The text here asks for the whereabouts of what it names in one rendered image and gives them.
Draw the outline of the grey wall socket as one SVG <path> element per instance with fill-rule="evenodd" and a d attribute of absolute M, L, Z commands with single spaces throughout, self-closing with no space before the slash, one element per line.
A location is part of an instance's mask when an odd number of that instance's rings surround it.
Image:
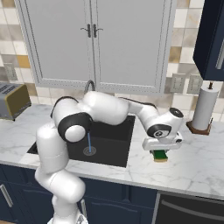
<path fill-rule="evenodd" d="M 172 93 L 182 94 L 184 90 L 186 76 L 183 73 L 174 73 L 171 78 Z"/>
<path fill-rule="evenodd" d="M 200 88 L 202 84 L 203 84 L 203 79 L 201 78 L 200 75 L 191 74 L 189 83 L 188 83 L 187 93 L 193 94 L 193 95 L 198 94 L 200 92 Z"/>
<path fill-rule="evenodd" d="M 16 81 L 18 79 L 15 67 L 12 63 L 4 63 L 4 68 L 9 80 Z"/>

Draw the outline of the blue water stream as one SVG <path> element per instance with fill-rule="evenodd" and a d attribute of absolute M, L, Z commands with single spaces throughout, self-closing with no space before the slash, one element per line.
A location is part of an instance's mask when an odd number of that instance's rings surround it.
<path fill-rule="evenodd" d="M 90 139 L 90 133 L 87 133 L 87 141 L 88 141 L 88 149 L 89 149 L 89 154 L 92 152 L 91 149 L 91 139 Z"/>

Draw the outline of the black dishwasher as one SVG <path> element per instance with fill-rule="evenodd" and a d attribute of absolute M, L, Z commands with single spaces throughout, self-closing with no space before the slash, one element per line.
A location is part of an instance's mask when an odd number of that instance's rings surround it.
<path fill-rule="evenodd" d="M 151 224 L 224 224 L 224 201 L 158 191 Z"/>

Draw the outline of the grey wall cupboard door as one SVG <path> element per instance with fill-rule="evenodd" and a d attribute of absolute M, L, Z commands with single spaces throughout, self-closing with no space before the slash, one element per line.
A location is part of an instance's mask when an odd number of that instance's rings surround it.
<path fill-rule="evenodd" d="M 83 89 L 95 78 L 89 0 L 15 0 L 35 84 Z"/>
<path fill-rule="evenodd" d="M 176 6 L 177 0 L 91 0 L 97 90 L 164 92 Z M 103 29 L 97 38 L 93 24 Z"/>

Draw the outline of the brown wooden towel holder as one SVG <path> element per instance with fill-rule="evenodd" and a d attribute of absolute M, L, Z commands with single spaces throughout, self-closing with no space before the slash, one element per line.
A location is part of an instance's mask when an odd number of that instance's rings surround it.
<path fill-rule="evenodd" d="M 210 82 L 209 83 L 209 88 L 212 88 L 213 87 L 213 83 Z M 210 132 L 210 129 L 211 129 L 211 122 L 212 122 L 212 117 L 210 119 L 210 123 L 208 124 L 208 127 L 206 130 L 198 130 L 198 129 L 195 129 L 193 126 L 192 126 L 192 121 L 190 122 L 187 122 L 186 123 L 186 126 L 188 127 L 188 129 L 193 133 L 193 134 L 199 134 L 199 135 L 208 135 L 209 132 Z"/>

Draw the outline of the green and yellow sponge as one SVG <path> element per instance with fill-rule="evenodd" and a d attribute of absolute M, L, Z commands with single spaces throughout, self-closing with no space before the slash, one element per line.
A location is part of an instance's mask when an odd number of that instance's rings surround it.
<path fill-rule="evenodd" d="M 168 160 L 164 150 L 154 150 L 152 155 L 155 162 L 166 162 Z"/>

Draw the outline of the navy base cupboard door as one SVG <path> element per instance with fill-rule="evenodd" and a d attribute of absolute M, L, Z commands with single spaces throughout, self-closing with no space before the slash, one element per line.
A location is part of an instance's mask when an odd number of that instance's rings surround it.
<path fill-rule="evenodd" d="M 0 185 L 13 202 L 9 207 L 0 191 L 0 221 L 15 224 L 47 224 L 53 217 L 53 195 L 34 178 L 33 169 L 0 164 Z"/>
<path fill-rule="evenodd" d="M 83 199 L 89 224 L 151 224 L 157 191 L 91 178 Z"/>

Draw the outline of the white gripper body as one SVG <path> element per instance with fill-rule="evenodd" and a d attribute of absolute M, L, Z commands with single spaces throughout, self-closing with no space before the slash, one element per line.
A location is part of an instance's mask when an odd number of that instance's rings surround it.
<path fill-rule="evenodd" d="M 143 140 L 142 146 L 145 151 L 168 151 L 177 150 L 180 148 L 183 141 L 183 137 L 180 132 L 176 136 L 163 137 L 163 138 L 151 138 L 146 137 Z"/>

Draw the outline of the navy wall cupboard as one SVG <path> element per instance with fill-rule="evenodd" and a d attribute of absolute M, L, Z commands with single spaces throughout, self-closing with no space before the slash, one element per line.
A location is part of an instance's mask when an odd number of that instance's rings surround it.
<path fill-rule="evenodd" d="M 224 81 L 224 62 L 215 67 L 223 38 L 224 0 L 205 0 L 192 56 L 204 81 Z"/>

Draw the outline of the grey curved tap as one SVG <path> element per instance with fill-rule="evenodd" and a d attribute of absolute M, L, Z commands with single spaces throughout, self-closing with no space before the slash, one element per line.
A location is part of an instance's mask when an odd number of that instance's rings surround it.
<path fill-rule="evenodd" d="M 95 83 L 92 81 L 92 80 L 89 80 L 85 86 L 85 89 L 84 89 L 84 95 L 88 92 L 88 89 L 89 88 L 92 88 L 91 91 L 95 91 Z"/>

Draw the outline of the grey and yellow toaster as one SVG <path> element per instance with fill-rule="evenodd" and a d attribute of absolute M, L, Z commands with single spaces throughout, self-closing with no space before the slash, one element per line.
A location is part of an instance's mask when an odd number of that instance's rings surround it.
<path fill-rule="evenodd" d="M 25 84 L 0 82 L 0 118 L 14 121 L 31 105 Z"/>

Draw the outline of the white paper towel roll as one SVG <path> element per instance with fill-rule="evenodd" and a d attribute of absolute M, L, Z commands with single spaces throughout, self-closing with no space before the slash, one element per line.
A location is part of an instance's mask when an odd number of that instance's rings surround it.
<path fill-rule="evenodd" d="M 214 111 L 218 93 L 219 90 L 214 87 L 209 88 L 207 86 L 202 86 L 200 88 L 199 97 L 192 118 L 192 126 L 196 130 L 207 129 Z"/>

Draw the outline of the black sink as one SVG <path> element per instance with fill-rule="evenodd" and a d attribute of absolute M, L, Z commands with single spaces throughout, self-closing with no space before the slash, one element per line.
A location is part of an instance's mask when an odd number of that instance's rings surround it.
<path fill-rule="evenodd" d="M 126 167 L 135 120 L 133 115 L 128 115 L 119 125 L 93 122 L 90 131 L 92 152 L 89 154 L 88 138 L 85 136 L 78 143 L 66 144 L 69 158 Z"/>

